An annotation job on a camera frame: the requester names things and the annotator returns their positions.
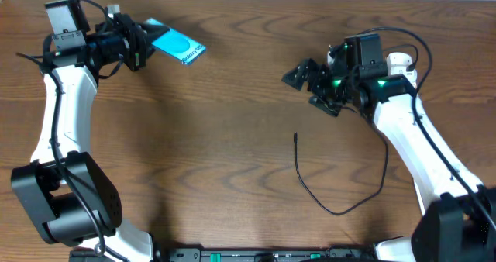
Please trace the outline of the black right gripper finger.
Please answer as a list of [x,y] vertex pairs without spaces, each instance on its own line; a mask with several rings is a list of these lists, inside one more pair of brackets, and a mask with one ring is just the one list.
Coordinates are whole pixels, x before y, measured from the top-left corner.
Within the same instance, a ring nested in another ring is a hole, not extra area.
[[331,102],[323,101],[318,96],[312,96],[308,100],[308,103],[332,117],[337,117],[341,111],[340,105],[335,105]]
[[300,91],[305,82],[308,82],[310,73],[318,70],[318,64],[312,58],[305,58],[295,68],[287,72],[282,82]]

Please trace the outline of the blue Galaxy smartphone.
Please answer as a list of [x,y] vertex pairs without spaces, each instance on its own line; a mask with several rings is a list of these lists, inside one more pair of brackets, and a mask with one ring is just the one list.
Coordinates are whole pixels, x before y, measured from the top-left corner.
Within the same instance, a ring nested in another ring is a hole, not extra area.
[[[158,20],[149,18],[144,23],[153,25],[165,25]],[[193,64],[203,53],[206,46],[193,40],[189,36],[178,32],[170,27],[170,31],[152,43],[152,48],[159,50],[170,57],[179,60],[184,65]]]

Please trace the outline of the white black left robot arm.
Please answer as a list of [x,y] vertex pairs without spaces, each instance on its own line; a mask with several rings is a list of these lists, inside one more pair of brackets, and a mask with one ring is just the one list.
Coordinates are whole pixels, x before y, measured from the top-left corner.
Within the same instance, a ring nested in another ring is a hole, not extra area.
[[35,58],[47,96],[42,130],[30,162],[12,171],[12,189],[41,239],[70,247],[72,261],[161,261],[159,245],[123,217],[115,185],[91,156],[91,110],[104,66],[137,71],[155,50],[177,57],[198,44],[122,13],[94,29],[82,14],[55,12],[50,23]]

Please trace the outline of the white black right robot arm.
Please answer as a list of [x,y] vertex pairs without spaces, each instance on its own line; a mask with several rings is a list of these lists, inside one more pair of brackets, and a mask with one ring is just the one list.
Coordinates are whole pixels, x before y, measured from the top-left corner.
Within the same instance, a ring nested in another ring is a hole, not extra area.
[[427,116],[417,57],[383,48],[368,29],[332,46],[324,64],[307,58],[282,80],[306,88],[331,116],[360,114],[412,176],[422,217],[410,236],[383,240],[350,256],[360,261],[493,261],[495,191],[457,158]]

